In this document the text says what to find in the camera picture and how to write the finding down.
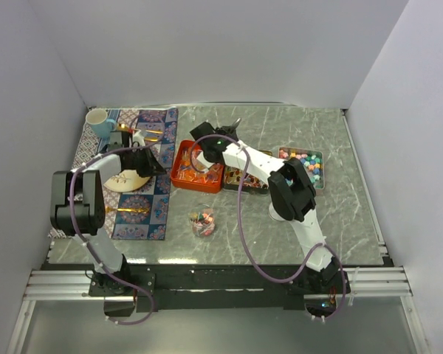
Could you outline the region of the orange candy box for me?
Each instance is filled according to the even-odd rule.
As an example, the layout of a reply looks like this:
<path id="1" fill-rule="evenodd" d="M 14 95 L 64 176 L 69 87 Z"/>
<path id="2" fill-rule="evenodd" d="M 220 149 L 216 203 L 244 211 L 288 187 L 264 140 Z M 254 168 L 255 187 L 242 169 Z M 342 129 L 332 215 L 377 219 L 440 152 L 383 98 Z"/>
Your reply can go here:
<path id="1" fill-rule="evenodd" d="M 201 148 L 197 145 L 193 151 L 190 151 L 193 144 L 194 141 L 191 140 L 182 140 L 179 144 L 171 171 L 172 184 L 186 190 L 211 194 L 218 193 L 222 189 L 224 166 L 214 164 L 203 173 L 194 170 L 190 164 L 191 159 L 195 162 L 198 170 L 202 170 L 204 166 L 196 160 L 202 152 Z"/>

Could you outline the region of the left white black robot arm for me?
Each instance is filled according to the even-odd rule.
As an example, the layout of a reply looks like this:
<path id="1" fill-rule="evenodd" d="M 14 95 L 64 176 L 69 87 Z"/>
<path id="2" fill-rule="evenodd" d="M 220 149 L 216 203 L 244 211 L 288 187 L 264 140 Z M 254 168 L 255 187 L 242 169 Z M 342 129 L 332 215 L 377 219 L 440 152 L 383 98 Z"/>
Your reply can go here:
<path id="1" fill-rule="evenodd" d="M 52 175 L 50 221 L 54 229 L 78 242 L 93 261 L 93 281 L 115 296 L 131 289 L 131 271 L 105 230 L 106 205 L 103 184 L 124 170 L 141 178 L 158 176 L 165 169 L 151 151 L 162 139 L 148 138 L 149 131 L 112 131 L 110 142 L 80 167 Z"/>

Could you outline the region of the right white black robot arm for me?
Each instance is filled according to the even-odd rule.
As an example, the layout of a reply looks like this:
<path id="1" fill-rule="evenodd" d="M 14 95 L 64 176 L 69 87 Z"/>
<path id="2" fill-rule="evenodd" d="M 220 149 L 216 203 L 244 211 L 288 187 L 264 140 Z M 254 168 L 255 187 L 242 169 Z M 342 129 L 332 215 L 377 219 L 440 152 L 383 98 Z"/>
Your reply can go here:
<path id="1" fill-rule="evenodd" d="M 256 263 L 247 247 L 241 221 L 241 195 L 237 197 L 238 232 L 245 254 L 253 268 L 266 280 L 284 284 L 296 280 L 305 268 L 313 271 L 309 287 L 317 294 L 324 294 L 333 287 L 334 281 L 341 281 L 341 288 L 347 291 L 346 275 L 339 257 L 325 243 L 316 212 L 316 190 L 303 165 L 296 158 L 283 160 L 256 150 L 238 139 L 236 128 L 239 121 L 231 126 L 214 128 L 203 122 L 190 131 L 195 143 L 202 149 L 198 159 L 205 167 L 223 164 L 242 171 L 241 180 L 247 174 L 268 184 L 271 202 L 269 215 L 291 225 L 304 253 L 299 269 L 290 277 L 278 279 L 264 272 Z"/>

